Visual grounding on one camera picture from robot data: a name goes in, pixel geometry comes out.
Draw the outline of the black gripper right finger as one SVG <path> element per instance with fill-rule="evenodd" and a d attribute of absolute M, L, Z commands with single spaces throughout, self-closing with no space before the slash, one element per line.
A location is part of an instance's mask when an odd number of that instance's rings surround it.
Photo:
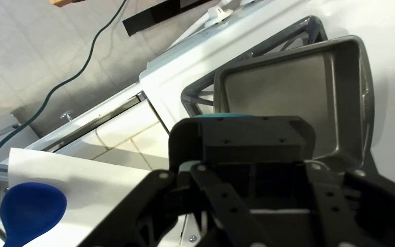
<path fill-rule="evenodd" d="M 395 247 L 395 183 L 305 161 L 322 247 Z"/>

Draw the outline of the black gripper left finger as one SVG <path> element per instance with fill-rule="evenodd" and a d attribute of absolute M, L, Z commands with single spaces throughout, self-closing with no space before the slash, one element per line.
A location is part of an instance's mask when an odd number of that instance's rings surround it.
<path fill-rule="evenodd" d="M 237 192 L 204 165 L 150 172 L 78 247 L 156 247 L 182 214 L 205 214 L 196 247 L 252 247 L 261 230 Z"/>

